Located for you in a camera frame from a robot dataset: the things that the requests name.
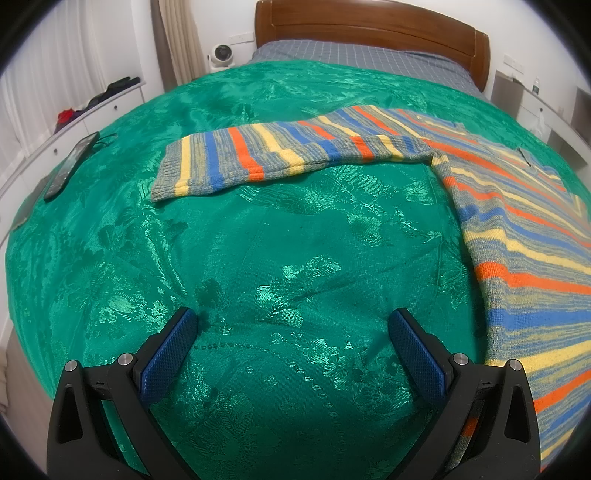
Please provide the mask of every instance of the green satin bedspread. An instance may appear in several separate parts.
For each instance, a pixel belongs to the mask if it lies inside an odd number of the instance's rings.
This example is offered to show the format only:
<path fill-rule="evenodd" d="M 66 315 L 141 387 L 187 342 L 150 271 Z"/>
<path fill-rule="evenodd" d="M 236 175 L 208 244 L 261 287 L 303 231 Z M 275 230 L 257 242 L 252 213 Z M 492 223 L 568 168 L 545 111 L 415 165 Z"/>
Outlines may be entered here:
<path fill-rule="evenodd" d="M 152 410 L 203 480 L 385 478 L 431 414 L 388 339 L 389 313 L 406 306 L 450 351 L 485 357 L 482 296 L 431 170 L 340 166 L 150 202 L 166 145 L 184 135 L 366 104 L 524 146 L 589 200 L 557 154 L 444 86 L 305 60 L 206 76 L 107 127 L 111 145 L 11 235 L 11 317 L 46 391 L 67 360 L 135 352 L 189 306 L 200 334 Z"/>

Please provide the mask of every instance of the gray checkered sheet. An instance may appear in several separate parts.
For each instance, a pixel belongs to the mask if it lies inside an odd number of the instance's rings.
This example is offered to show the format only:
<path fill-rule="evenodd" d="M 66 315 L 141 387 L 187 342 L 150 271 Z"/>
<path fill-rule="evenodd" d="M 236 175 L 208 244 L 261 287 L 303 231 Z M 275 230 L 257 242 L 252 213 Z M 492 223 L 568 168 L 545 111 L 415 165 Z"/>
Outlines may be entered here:
<path fill-rule="evenodd" d="M 257 49 L 250 63 L 294 59 L 318 60 L 428 80 L 487 101 L 462 66 L 430 53 L 328 41 L 277 40 Z"/>

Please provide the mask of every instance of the wall socket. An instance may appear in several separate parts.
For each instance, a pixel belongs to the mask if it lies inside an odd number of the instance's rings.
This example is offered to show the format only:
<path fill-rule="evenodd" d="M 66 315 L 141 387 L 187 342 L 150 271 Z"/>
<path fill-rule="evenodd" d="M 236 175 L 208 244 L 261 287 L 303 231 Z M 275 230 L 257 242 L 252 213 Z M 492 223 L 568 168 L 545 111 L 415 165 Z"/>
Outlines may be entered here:
<path fill-rule="evenodd" d="M 517 70 L 520 73 L 525 73 L 525 69 L 521 63 L 519 63 L 514 58 L 510 57 L 505 53 L 505 57 L 503 58 L 503 63 L 506 63 L 509 67 Z"/>
<path fill-rule="evenodd" d="M 230 45 L 236 45 L 237 43 L 247 43 L 250 41 L 255 41 L 254 32 L 243 33 L 241 35 L 234 35 L 228 38 L 228 43 Z"/>

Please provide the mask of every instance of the white wall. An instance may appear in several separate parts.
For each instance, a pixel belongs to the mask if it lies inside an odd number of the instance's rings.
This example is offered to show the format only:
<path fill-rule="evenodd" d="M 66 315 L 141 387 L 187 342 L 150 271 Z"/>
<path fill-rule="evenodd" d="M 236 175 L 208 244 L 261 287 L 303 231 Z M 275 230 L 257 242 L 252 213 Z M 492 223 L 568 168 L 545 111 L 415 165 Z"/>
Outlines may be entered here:
<path fill-rule="evenodd" d="M 523 0 L 400 0 L 456 18 L 485 32 L 491 41 L 491 71 L 485 95 L 490 98 L 496 70 L 515 74 L 527 87 L 540 78 L 540 96 L 570 119 L 576 88 L 591 92 L 576 62 L 550 27 Z M 256 0 L 191 0 L 199 39 L 206 55 L 229 37 L 254 32 Z M 236 63 L 246 63 L 254 42 L 233 47 Z M 525 67 L 521 74 L 503 64 L 509 54 Z"/>
<path fill-rule="evenodd" d="M 91 18 L 105 82 L 142 76 L 129 0 L 92 0 Z"/>
<path fill-rule="evenodd" d="M 141 77 L 146 82 L 146 85 L 142 87 L 142 93 L 144 94 L 144 100 L 148 101 L 164 93 L 158 57 L 156 56 L 149 0 L 131 0 L 131 14 L 139 63 L 142 70 Z"/>
<path fill-rule="evenodd" d="M 191 0 L 206 64 L 214 45 L 228 43 L 233 35 L 255 31 L 255 6 L 256 0 Z M 240 43 L 233 45 L 232 50 L 236 64 L 242 65 L 252 58 L 256 44 Z"/>

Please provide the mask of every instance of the floor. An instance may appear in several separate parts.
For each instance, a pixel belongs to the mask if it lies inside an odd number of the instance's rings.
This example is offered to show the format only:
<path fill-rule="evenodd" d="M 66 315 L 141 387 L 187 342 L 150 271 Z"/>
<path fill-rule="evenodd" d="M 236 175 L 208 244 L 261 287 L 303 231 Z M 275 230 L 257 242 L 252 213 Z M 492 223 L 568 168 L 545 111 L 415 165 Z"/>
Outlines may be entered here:
<path fill-rule="evenodd" d="M 7 348 L 6 418 L 21 446 L 45 472 L 52 401 L 38 382 L 14 330 Z"/>

